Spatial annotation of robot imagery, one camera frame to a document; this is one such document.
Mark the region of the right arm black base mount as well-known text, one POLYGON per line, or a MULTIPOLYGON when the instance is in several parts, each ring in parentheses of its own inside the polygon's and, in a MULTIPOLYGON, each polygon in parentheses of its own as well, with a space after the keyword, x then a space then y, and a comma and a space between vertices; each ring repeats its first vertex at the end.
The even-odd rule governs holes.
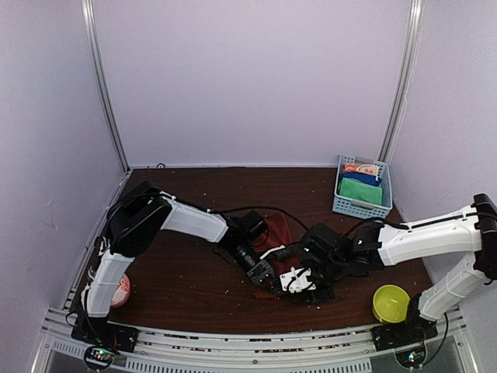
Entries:
POLYGON ((419 312, 408 314, 405 321, 376 326, 371 330, 376 351, 421 343, 438 335, 436 321, 424 319, 419 312))

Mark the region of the green microfibre towel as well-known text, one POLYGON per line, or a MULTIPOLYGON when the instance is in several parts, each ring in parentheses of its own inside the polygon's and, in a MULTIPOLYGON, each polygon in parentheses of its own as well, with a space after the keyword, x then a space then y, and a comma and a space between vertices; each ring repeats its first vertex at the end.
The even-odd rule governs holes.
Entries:
POLYGON ((383 191, 379 186, 371 186, 350 178, 344 178, 339 183, 339 194, 353 200, 377 205, 383 200, 383 191))

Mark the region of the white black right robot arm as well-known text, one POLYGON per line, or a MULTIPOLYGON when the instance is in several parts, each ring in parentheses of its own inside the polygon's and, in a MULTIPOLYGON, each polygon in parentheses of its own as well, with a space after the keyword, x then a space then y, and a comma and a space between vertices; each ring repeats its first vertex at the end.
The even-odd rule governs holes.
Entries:
POLYGON ((333 299, 333 286, 344 278, 428 256, 463 253, 442 280, 410 301, 398 336, 414 343, 427 331, 428 322, 496 280, 496 205, 480 193, 458 211, 421 221, 367 218, 345 233, 317 224, 307 230, 298 247, 311 261, 305 276, 309 283, 299 297, 308 305, 333 299))

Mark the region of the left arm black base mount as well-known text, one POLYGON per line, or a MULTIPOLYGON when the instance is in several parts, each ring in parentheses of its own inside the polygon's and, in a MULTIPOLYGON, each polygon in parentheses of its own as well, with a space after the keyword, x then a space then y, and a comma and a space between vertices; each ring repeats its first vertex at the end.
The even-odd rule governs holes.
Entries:
POLYGON ((71 338, 108 350, 133 353, 138 338, 138 329, 121 326, 107 321, 107 318, 90 318, 78 315, 71 338))

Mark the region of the dark red towel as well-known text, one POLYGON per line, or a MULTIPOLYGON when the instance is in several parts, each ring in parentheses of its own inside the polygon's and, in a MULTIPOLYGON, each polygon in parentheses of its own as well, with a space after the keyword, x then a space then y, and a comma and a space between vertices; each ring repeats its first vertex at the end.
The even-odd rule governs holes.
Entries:
MULTIPOLYGON (((261 236, 254 241, 255 252, 264 254, 270 249, 275 249, 279 246, 286 246, 288 248, 294 239, 290 233, 286 216, 279 212, 265 217, 265 221, 269 230, 261 234, 261 236)), ((284 254, 282 249, 270 253, 265 260, 273 268, 277 276, 278 285, 280 285, 281 274, 291 272, 292 268, 295 269, 295 273, 297 274, 304 267, 295 253, 284 254)), ((269 300, 288 297, 290 296, 290 293, 285 291, 281 295, 271 295, 269 292, 253 285, 252 295, 255 299, 269 300)))

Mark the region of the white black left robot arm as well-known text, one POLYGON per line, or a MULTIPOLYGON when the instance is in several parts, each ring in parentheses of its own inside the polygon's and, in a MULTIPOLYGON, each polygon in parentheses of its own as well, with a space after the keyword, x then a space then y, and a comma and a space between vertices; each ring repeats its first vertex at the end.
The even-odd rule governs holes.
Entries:
POLYGON ((108 211, 103 233, 96 243, 101 259, 82 291, 78 315, 84 318, 82 333, 95 345, 111 339, 107 322, 110 304, 130 264, 145 253, 161 230, 204 239, 221 247, 245 272, 256 287, 279 297, 302 294, 308 303, 333 299, 330 285, 311 268, 297 268, 278 274, 253 246, 269 232, 257 207, 245 208, 245 215, 230 217, 227 211, 212 211, 181 200, 149 182, 143 182, 121 197, 108 211))

